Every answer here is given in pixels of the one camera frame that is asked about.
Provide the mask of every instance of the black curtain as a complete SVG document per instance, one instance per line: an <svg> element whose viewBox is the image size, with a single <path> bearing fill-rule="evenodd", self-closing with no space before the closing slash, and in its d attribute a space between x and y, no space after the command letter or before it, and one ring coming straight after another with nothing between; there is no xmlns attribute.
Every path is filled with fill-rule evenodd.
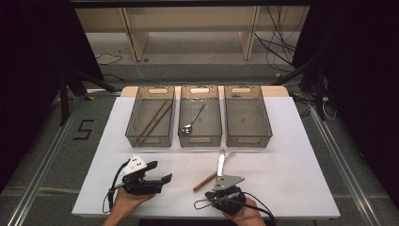
<svg viewBox="0 0 399 226"><path fill-rule="evenodd" d="M398 5L358 7L328 90L375 176L399 208Z"/></svg>
<svg viewBox="0 0 399 226"><path fill-rule="evenodd" d="M0 3L0 190L31 149L68 67L103 79L73 8Z"/></svg>

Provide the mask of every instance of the wire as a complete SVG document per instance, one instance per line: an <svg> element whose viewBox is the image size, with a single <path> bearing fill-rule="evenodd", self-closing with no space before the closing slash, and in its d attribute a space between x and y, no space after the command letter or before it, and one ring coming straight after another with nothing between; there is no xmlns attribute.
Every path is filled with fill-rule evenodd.
<svg viewBox="0 0 399 226"><path fill-rule="evenodd" d="M284 87L290 87L296 84L299 84L300 82L294 82L294 83L290 83L290 84L284 84Z"/></svg>
<svg viewBox="0 0 399 226"><path fill-rule="evenodd" d="M262 39L262 38L259 38L259 37L257 37L257 38L258 38L258 40L265 41L265 42L269 42L269 43L272 43L272 44L274 44L274 45L277 45L277 46L283 47L283 45L282 45L282 44L278 44L278 43L276 43L276 42L273 42L273 41L270 41L270 40L264 40L264 39ZM295 47L294 47L294 46L292 46L292 45L290 45L290 46L288 47L288 49L290 49L290 50L294 51L294 50L295 50Z"/></svg>
<svg viewBox="0 0 399 226"><path fill-rule="evenodd" d="M116 53L116 52L120 52L121 50L129 49L129 48L130 48L129 46L126 46L126 47L123 47L123 48L120 48L120 49L116 49L116 50L112 51L111 54Z"/></svg>
<svg viewBox="0 0 399 226"><path fill-rule="evenodd" d="M120 168L118 169L117 174L114 177L114 181L112 182L111 188L108 189L108 192L106 193L105 197L108 197L108 203L109 203L109 211L111 211L112 206L114 205L114 193L115 193L115 184L117 183L118 176L120 175L120 172L124 167L127 166L127 164L130 162L130 159L127 160L125 163L123 163Z"/></svg>
<svg viewBox="0 0 399 226"><path fill-rule="evenodd" d="M272 54L274 54L276 57L279 57L279 58L282 59L284 62L286 62L287 64L289 64L289 65L292 66L292 64L291 64L290 61L288 61L287 59L283 58L282 56L280 56L279 54L277 54L276 52L274 52L273 50L271 50L269 46L265 46L264 43L260 40L260 38L258 37L258 35L257 35L256 33L255 33L255 36L256 36L256 38L259 40L259 42L262 44L262 46L263 46L264 48L266 48L268 51L272 52Z"/></svg>
<svg viewBox="0 0 399 226"><path fill-rule="evenodd" d="M303 7L302 15L300 16L300 19L299 19L298 24L297 24L296 27L294 28L293 33L291 33L291 35L290 35L286 40L290 39L290 38L294 35L294 33L296 32L296 30L299 28L299 25L302 23L303 16L305 15L305 10L306 10L306 7Z"/></svg>
<svg viewBox="0 0 399 226"><path fill-rule="evenodd" d="M104 200L103 200L103 213L104 213L104 214L107 214L107 213L111 212L111 209L109 209L108 211L104 211L105 200L106 200L106 197L107 197L107 196L108 196L108 194L105 195Z"/></svg>
<svg viewBox="0 0 399 226"><path fill-rule="evenodd" d="M97 56L96 59L101 59L101 57L104 56L104 55L109 55L109 56L118 57L118 58L113 60L113 61L111 61L111 62L109 62L109 63L106 63L106 64L99 63L100 65L110 65L112 63L115 63L115 62L120 61L121 59L123 59L123 56L121 56L121 55L112 55L112 54L108 54L108 53L101 54L101 55Z"/></svg>
<svg viewBox="0 0 399 226"><path fill-rule="evenodd" d="M306 99L293 93L289 93L289 95L293 97L295 102L301 103L307 107L302 113L299 114L300 118L309 116L311 114L311 105L314 105L315 100Z"/></svg>
<svg viewBox="0 0 399 226"><path fill-rule="evenodd" d="M123 82L125 81L124 78L121 78L121 77L119 77L119 76L116 76L116 75L114 75L113 73L104 73L103 76L113 76L113 77L118 78L120 81L123 81Z"/></svg>
<svg viewBox="0 0 399 226"><path fill-rule="evenodd" d="M281 33L281 37L282 37L283 40L284 40L284 37L282 36L284 34L283 33L283 27L284 27L285 19L287 18L287 12L288 12L289 9L290 9L290 7L287 7L287 9L285 10L284 19L283 19L282 23L279 26L279 31ZM284 40L284 42L286 44L286 47L287 47L287 51L288 51L288 53L290 54L291 57L294 57L293 54L291 53L290 49L288 48L288 43L286 41L287 40Z"/></svg>
<svg viewBox="0 0 399 226"><path fill-rule="evenodd" d="M333 120L335 120L335 118L337 118L337 111L335 111L334 117L333 117L333 118L330 118L330 117L328 116L326 110L325 110L325 104L326 104L326 102L327 102L327 101L324 101L324 102L323 102L323 111L324 111L326 117L327 117L329 120L333 121Z"/></svg>
<svg viewBox="0 0 399 226"><path fill-rule="evenodd" d="M282 72L285 72L285 73L291 73L292 71L286 71L286 70L283 70L283 69L281 69L278 65L276 65L275 64L275 66L277 67L277 68L275 68L274 66L272 66L272 64L269 62L269 58L268 58L268 52L270 51L270 52L272 52L272 54L274 54L275 56L278 56L279 58L281 58L282 60L286 60L286 59L284 59L284 58L282 58L280 55L278 55L277 53L275 53L274 51L272 51L268 46L266 46L264 43L263 43L263 41L261 40L261 38L259 38L258 37L258 35L255 33L255 36L256 36L256 38L258 39L258 41L261 43L261 45L263 46L263 48L264 49L266 49L266 62L267 62L267 65L270 67L270 68L272 68L272 69L274 69L274 70L278 70L278 71L282 71Z"/></svg>
<svg viewBox="0 0 399 226"><path fill-rule="evenodd" d="M243 192L243 194L249 195L250 197L252 197L253 199L255 199L257 202L259 202L259 203L265 208L265 210L262 209L262 208L259 208L259 207L257 207L257 206L245 204L245 203L242 203L242 202L237 202L237 201L233 200L232 198L229 198L229 196L231 196L231 195L229 195L229 196L224 196L224 197L222 197L222 198L218 198L218 199L215 199L215 200L206 199L206 200L195 201L195 202L194 202L194 208L196 208L197 210L200 210L200 209L203 209L203 208L208 207L208 206L210 206L210 205L214 205L215 203L218 203L218 202L223 202L223 201L226 201L226 202L233 202L233 203L236 203L236 204L238 204L238 205L245 206L245 207L247 207L247 208L251 208L251 209L254 209L254 210L258 210L258 211L260 211L260 212L263 212L263 213L267 214L267 215L270 217L270 220L272 220L273 222L275 221L275 218L274 218L272 212L269 210L269 208L267 208L267 206L266 206L265 204L263 204L263 202L261 202L258 198L256 198L255 196L253 196L253 195L250 194L250 193ZM210 204L207 204L207 205L204 205L204 206L202 206L202 207L197 207L197 206L196 206L196 204L197 204L198 202L205 202L205 201L208 201L208 202L211 202L211 203L210 203Z"/></svg>
<svg viewBox="0 0 399 226"><path fill-rule="evenodd" d="M213 204L215 204L215 203L218 203L218 202L222 202L222 201L224 201L224 200L226 200L227 199L227 197L222 197L222 198L218 198L218 199L215 199L215 200L211 200L211 199L206 199L206 200L199 200L199 201L195 201L194 202L194 208L196 208L196 210L200 210L200 209L203 209L203 208L205 208L205 207L208 207L208 206L210 206L210 205L213 205ZM197 207L197 203L198 202L205 202L205 201L207 201L207 202L211 202L210 204L207 204L207 205L204 205L204 206L202 206L202 207Z"/></svg>
<svg viewBox="0 0 399 226"><path fill-rule="evenodd" d="M270 12L269 6L267 6L266 8L267 8L267 12L269 13L270 19L272 19L273 26L275 27L275 30L273 31L273 36L276 36L276 38L277 38L278 40L281 41L281 44L285 46L286 43L285 43L285 41L284 41L284 38L282 37L280 30L278 30L279 20L278 20L278 23L276 24L276 23L275 23L275 20L274 20L274 18L273 18L273 16L272 16L272 14L271 14L271 12ZM288 59L288 56L287 56L287 54L285 53L285 48L283 48L282 50L283 50L285 56L286 56L287 59Z"/></svg>
<svg viewBox="0 0 399 226"><path fill-rule="evenodd" d="M285 22L285 16L284 16L284 21L283 21L283 23L281 23L281 11L282 11L282 6L279 6L279 20L278 20L278 23L277 23L277 26L279 27L279 35L281 36L281 39L283 40L283 45L284 45L284 47L282 48L282 51L284 52L284 54L285 54L285 56L287 57L287 58L289 58L288 56L287 56L287 53L285 52L285 48L287 47L287 42L285 42L285 39L284 39L284 37L283 37L283 33L282 33L282 26L283 26L283 23ZM288 53L290 54L290 56L291 57L294 57L292 54L291 54L291 51L289 51L288 50L288 48L287 48L287 51L288 51Z"/></svg>
<svg viewBox="0 0 399 226"><path fill-rule="evenodd" d="M269 214L267 214L267 213L266 214L269 215L270 219L272 219L272 220L275 219L273 214L272 214L272 212L269 210L269 208L267 208L267 206L265 204L263 204L263 202L261 202L258 198L256 198L254 195L252 195L252 194L250 194L248 192L243 192L243 193L246 194L246 195L249 195L250 197L252 197L256 201L258 201L269 212Z"/></svg>

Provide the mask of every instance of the chopstick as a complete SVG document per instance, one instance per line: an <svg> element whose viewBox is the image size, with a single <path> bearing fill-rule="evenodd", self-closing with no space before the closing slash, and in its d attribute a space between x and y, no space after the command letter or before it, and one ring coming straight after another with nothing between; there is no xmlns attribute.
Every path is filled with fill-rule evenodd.
<svg viewBox="0 0 399 226"><path fill-rule="evenodd" d="M164 105L167 103L167 101L164 101L164 103L159 107L159 109L156 111L155 115L153 115L152 119L147 123L146 127L143 129L143 131L141 132L141 136L144 135L144 133L146 132L146 130L150 127L150 125L152 124L153 120L155 120L155 117L159 114L159 112L162 110L162 107L164 107Z"/></svg>
<svg viewBox="0 0 399 226"><path fill-rule="evenodd" d="M146 135L144 135L144 136L148 136L148 135L152 132L152 130L156 127L156 125L159 123L159 121L161 121L162 118L164 118L164 116L167 114L167 112L169 111L169 109L170 109L172 106L173 106L173 103L170 104L170 105L168 106L168 108L164 111L164 113L161 115L161 117L159 117L159 119L155 121L155 124L153 125L153 127L152 127L152 128L148 131L148 133L147 133Z"/></svg>
<svg viewBox="0 0 399 226"><path fill-rule="evenodd" d="M200 189L201 187L203 187L206 183L210 182L214 177L216 177L217 175L217 171L215 171L214 173L212 173L208 178L206 178L205 180L203 180L201 183L199 183L197 186L195 186L193 188L193 191L197 191L198 189Z"/></svg>

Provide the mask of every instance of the transparent plastic bin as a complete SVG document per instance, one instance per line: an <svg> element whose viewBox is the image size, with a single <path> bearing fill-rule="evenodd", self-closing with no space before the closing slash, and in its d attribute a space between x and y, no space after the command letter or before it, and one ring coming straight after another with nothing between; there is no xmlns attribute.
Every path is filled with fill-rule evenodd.
<svg viewBox="0 0 399 226"><path fill-rule="evenodd" d="M273 136L260 86L225 86L226 146L265 148Z"/></svg>
<svg viewBox="0 0 399 226"><path fill-rule="evenodd" d="M191 132L185 133L182 128L197 114ZM182 86L178 131L182 147L220 146L222 123L217 86Z"/></svg>
<svg viewBox="0 0 399 226"><path fill-rule="evenodd" d="M126 129L133 147L170 147L174 87L139 87Z"/></svg>

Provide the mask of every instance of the black cable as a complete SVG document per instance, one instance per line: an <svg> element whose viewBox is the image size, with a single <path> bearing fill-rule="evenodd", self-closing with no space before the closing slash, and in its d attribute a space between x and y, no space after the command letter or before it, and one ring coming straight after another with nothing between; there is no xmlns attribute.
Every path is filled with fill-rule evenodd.
<svg viewBox="0 0 399 226"><path fill-rule="evenodd" d="M281 11L282 11L282 7L279 7L279 16L281 16ZM285 48L283 48L283 51L284 51L284 53L286 53L285 52L285 49L287 50L287 52L288 52L288 54L291 56L291 58L293 58L294 56L293 56L293 54L291 53L291 51L289 51L289 49L288 49L288 46L287 46L287 42L285 42L285 39L284 39L284 37L283 37L283 26L284 26L284 22L285 22L285 16L286 16L287 14L285 13L284 14L284 21L283 21L283 23L280 23L279 24L279 33L280 33L280 35L281 35L281 39L283 40L283 42L284 42L284 47Z"/></svg>
<svg viewBox="0 0 399 226"><path fill-rule="evenodd" d="M286 73L291 73L291 71L286 71L286 70L283 70L283 69L281 69L281 68L274 68L273 66L271 66L272 64L270 64L270 62L269 62L269 59L268 59L268 57L267 57L267 51L270 51L272 54L274 54L275 56L277 56L277 57L279 57L280 59L282 59L284 62L286 62L287 64L289 64L289 65L291 65L292 66L292 64L291 64L291 62L289 62L288 60L286 60L286 59L284 59L283 57L281 57L280 55L278 55L276 52L274 52L273 50L271 50L268 46L266 46L263 42L262 42L262 40L258 37L258 35L255 33L255 37L258 39L258 41L261 43L261 45L263 46L263 48L265 48L266 49L266 62L267 62L267 64L271 67L271 68L273 68L273 69L275 69L275 70L279 70L279 71L282 71L282 72L286 72Z"/></svg>
<svg viewBox="0 0 399 226"><path fill-rule="evenodd" d="M239 205L244 206L244 207L246 207L246 208L258 210L258 211L260 211L260 212L262 212L262 213L267 214L267 215L270 217L270 219L271 219L272 221L275 221L274 216L273 216L270 212L268 212L268 211L266 211L266 210L263 210L262 208L259 208L259 207L254 206L254 205L245 204L245 203L242 203L242 202L237 202L237 201L234 201L234 200L229 200L229 202L233 202L233 203L239 204Z"/></svg>
<svg viewBox="0 0 399 226"><path fill-rule="evenodd" d="M269 210L269 208L267 208L267 206L266 206L265 204L263 204L263 202L261 202L260 200L258 200L258 198L256 198L254 195L252 195L252 194L250 194L250 193L247 193L247 192L243 192L243 193L246 194L246 195L249 195L250 197L252 197L253 199L255 199L257 202L259 202L259 203L269 212L269 214L271 215L271 217L269 216L270 219L275 220L275 218L274 218L272 212Z"/></svg>
<svg viewBox="0 0 399 226"><path fill-rule="evenodd" d="M125 168L127 166L127 164L129 163L130 159L127 160L127 162L123 163L120 168L118 169L117 174L115 175L114 181L112 182L112 186L111 188L108 189L108 193L106 194L106 196L108 197L108 203L109 203L109 211L111 211L112 206L114 205L114 194L115 194L115 183L118 180L118 176L120 175L120 172L122 171L123 168Z"/></svg>
<svg viewBox="0 0 399 226"><path fill-rule="evenodd" d="M277 38L278 40L281 41L281 44L283 44L283 45L285 46L286 43L285 43L284 39L282 38L281 33L280 33L279 30L278 30L278 26L276 25L276 22L275 22L275 20L274 20L272 14L271 14L271 12L270 12L270 9L269 9L269 7L266 7L266 8L267 8L267 11L268 11L268 13L269 13L270 19L272 19L273 26L275 27L275 31L273 31L273 35L276 36L276 38Z"/></svg>
<svg viewBox="0 0 399 226"><path fill-rule="evenodd" d="M109 213L109 212L111 212L111 209L109 209L108 211L104 211L104 206L105 206L105 200L106 200L106 197L108 196L108 193L105 195L105 197L104 197L104 200L103 200L103 213L104 214L107 214L107 213Z"/></svg>
<svg viewBox="0 0 399 226"><path fill-rule="evenodd" d="M305 15L305 10L306 10L306 7L303 7L302 15L300 16L300 19L299 19L298 24L297 24L296 27L294 28L293 33L291 33L291 35L290 35L286 40L290 39L290 38L294 35L294 33L295 33L296 30L298 29L299 25L302 23L303 16Z"/></svg>
<svg viewBox="0 0 399 226"><path fill-rule="evenodd" d="M116 76L116 75L114 75L113 73L105 73L105 74L103 74L103 76L114 76L114 77L116 77L116 78L118 78L120 81L125 81L125 79L124 78L121 78L121 77L119 77L119 76Z"/></svg>
<svg viewBox="0 0 399 226"><path fill-rule="evenodd" d="M284 45L284 47L282 48L282 52L284 52L285 57L287 57L287 59L288 59L289 57L287 56L287 52L285 52L286 42L285 42L284 37L283 37L283 35L282 35L282 24L281 24L281 10L282 10L282 7L279 6L279 7L278 7L278 10L279 10L279 14L278 14L279 19L278 19L278 21L277 21L277 27L279 28L279 36L281 37L281 41L282 41L281 44Z"/></svg>
<svg viewBox="0 0 399 226"><path fill-rule="evenodd" d="M292 92L288 93L288 95L289 95L290 97L292 97L292 98L299 99L299 101L304 101L304 102L316 102L315 100L310 100L310 99L306 99L306 98L304 98L304 97L295 95L295 94L293 94Z"/></svg>
<svg viewBox="0 0 399 226"><path fill-rule="evenodd" d="M270 41L270 40L264 40L264 39L262 39L262 38L260 38L260 37L258 37L258 40L265 41L265 42L269 42L269 43L271 43L271 44L274 44L274 45L283 47L282 44L278 44L278 43L275 43L275 42ZM296 47L294 47L294 46L290 46L290 48L288 48L288 49L289 49L289 50L292 50L292 51L295 51L295 48L296 48Z"/></svg>
<svg viewBox="0 0 399 226"><path fill-rule="evenodd" d="M111 62L109 62L109 63L106 63L106 64L99 63L100 65L110 65L110 64L112 64L112 63L115 63L115 62L117 62L117 61L123 59L123 56L121 56L121 55L112 55L112 54L108 54L108 53L101 54L101 55L97 56L96 59L100 59L100 57L102 57L102 56L104 56L104 55L110 55L110 56L112 56L112 57L118 57L118 59L115 59L115 60L113 60L113 61L111 61Z"/></svg>
<svg viewBox="0 0 399 226"><path fill-rule="evenodd" d="M284 27L285 19L287 18L287 12L288 12L289 9L290 9L290 7L287 7L287 9L286 9L285 12L284 12L284 20L282 21L282 24L281 24L281 26L280 26L280 28L279 28L281 34L283 34L283 27ZM286 47L287 47L288 53L290 54L290 56L291 56L292 58L294 58L293 53L291 53L290 48L288 48L288 43L286 42L287 40L288 40L288 39L284 40L284 42L285 42L286 45L287 45Z"/></svg>
<svg viewBox="0 0 399 226"><path fill-rule="evenodd" d="M304 110L304 111L302 112L302 114L299 114L299 117L300 117L300 118L307 117L307 116L309 116L310 114L311 114L311 106L308 105L308 108L306 108L306 110Z"/></svg>
<svg viewBox="0 0 399 226"><path fill-rule="evenodd" d="M222 198L218 198L218 199L215 199L215 200L206 199L206 200L195 201L195 202L194 202L194 208L195 208L196 210L200 210L200 209L203 209L203 208L208 207L208 206L210 206L210 205L216 204L216 203L218 203L218 202L222 202L222 201L226 200L226 198L227 198L227 197L222 197ZM202 206L202 207L197 207L197 206L196 206L196 204L197 204L198 202L205 202L205 201L211 202L211 203L210 203L210 204L207 204L207 205L204 205L204 206Z"/></svg>

